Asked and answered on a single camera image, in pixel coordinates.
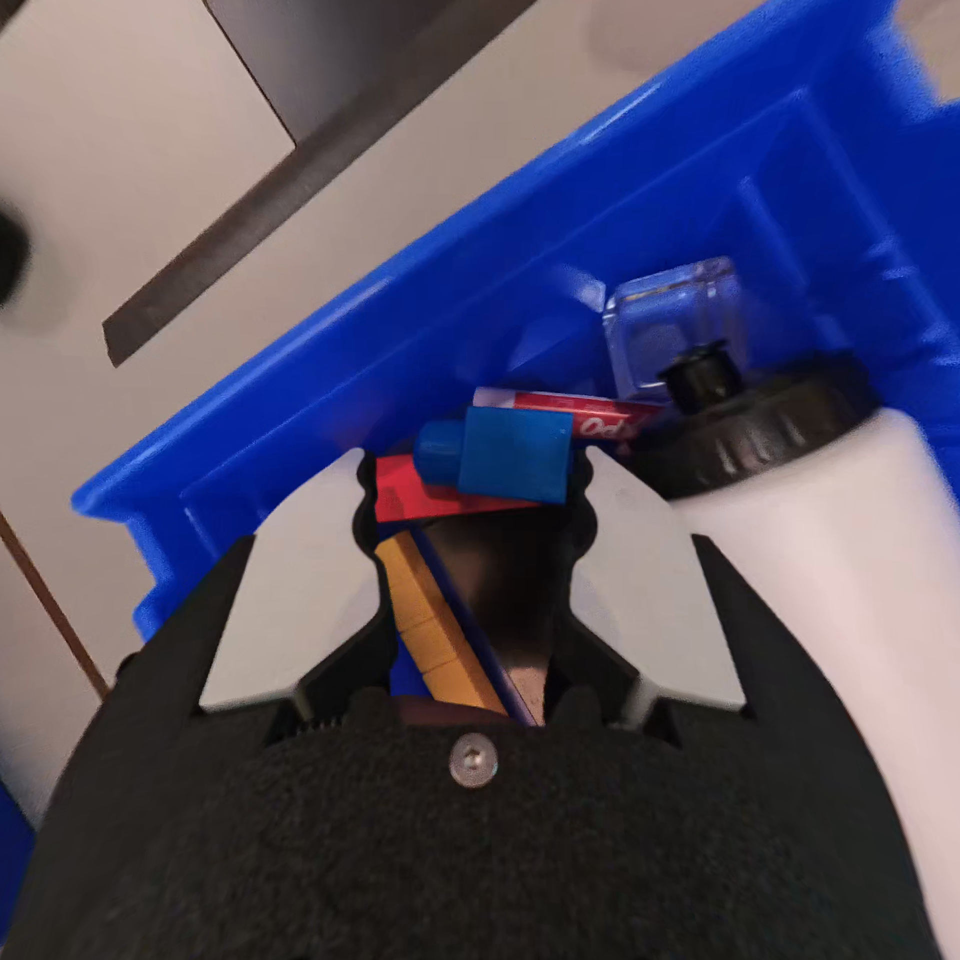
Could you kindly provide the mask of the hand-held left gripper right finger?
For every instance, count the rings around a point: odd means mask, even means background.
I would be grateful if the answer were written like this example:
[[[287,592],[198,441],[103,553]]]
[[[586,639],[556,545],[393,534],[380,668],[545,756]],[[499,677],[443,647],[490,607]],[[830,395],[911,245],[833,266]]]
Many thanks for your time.
[[[575,690],[600,722],[637,730],[662,703],[739,714],[738,669],[689,529],[597,446],[574,454],[547,667],[547,722]]]

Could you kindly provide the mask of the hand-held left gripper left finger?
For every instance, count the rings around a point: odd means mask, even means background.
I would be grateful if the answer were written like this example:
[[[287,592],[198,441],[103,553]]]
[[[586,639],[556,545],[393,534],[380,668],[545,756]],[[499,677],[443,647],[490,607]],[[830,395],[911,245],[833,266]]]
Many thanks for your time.
[[[262,521],[202,710],[287,700],[300,716],[336,716],[355,690],[388,683],[397,636],[376,554],[377,499],[376,458],[355,447]]]

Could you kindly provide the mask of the dark glossy plate white sticker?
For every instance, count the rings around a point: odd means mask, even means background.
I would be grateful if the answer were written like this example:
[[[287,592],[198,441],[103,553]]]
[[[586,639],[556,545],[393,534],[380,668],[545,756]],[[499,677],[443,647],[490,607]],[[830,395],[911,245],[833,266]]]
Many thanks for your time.
[[[545,724],[568,512],[535,506],[423,522],[414,536],[491,682],[528,726]]]

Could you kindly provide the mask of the blue plastic toy piece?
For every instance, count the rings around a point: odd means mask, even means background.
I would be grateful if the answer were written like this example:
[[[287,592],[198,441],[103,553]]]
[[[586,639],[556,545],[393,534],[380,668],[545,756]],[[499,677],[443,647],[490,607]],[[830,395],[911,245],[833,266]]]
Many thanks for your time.
[[[420,428],[413,464],[427,486],[561,505],[568,495],[573,439],[569,412],[470,406],[459,418]]]

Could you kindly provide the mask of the blue plastic bin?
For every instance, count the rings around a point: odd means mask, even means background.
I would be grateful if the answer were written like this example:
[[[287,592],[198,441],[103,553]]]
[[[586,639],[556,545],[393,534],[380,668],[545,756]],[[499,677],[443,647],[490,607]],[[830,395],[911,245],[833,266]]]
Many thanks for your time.
[[[16,903],[35,845],[35,832],[17,801],[1,783],[1,909]]]
[[[897,2],[769,2],[278,337],[73,494],[126,526],[143,642],[240,537],[479,386],[614,379],[619,285],[732,259],[747,362],[848,350],[958,491],[958,101]]]

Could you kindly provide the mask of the yellow block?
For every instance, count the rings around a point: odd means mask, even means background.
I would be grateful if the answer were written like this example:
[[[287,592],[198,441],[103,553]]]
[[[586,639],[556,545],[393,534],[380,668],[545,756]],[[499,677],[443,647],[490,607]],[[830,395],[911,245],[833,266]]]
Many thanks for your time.
[[[382,541],[394,624],[432,698],[500,716],[507,709],[410,532]]]

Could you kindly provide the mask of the red block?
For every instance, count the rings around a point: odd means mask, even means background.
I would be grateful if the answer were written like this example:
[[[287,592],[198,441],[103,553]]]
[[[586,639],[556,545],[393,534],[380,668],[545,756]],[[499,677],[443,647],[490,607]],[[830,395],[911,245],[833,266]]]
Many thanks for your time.
[[[376,520],[380,524],[426,522],[463,516],[541,507],[540,503],[481,494],[464,494],[450,486],[426,485],[411,454],[376,460]]]

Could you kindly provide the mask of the red white tube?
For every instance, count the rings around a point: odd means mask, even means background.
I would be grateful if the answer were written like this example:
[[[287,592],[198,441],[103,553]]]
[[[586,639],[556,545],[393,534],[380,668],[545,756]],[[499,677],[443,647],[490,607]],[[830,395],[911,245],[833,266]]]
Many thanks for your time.
[[[480,387],[476,407],[570,414],[573,437],[591,443],[630,443],[642,429],[666,413],[661,403],[593,395]]]

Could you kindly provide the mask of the clear plastic cube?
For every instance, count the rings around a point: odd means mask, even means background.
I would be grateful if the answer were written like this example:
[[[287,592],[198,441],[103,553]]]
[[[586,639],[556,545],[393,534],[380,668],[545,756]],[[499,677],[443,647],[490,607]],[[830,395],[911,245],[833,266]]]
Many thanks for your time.
[[[700,260],[626,281],[606,296],[603,330],[620,400],[663,399],[661,371],[686,352],[723,341],[749,365],[745,304],[735,262]]]

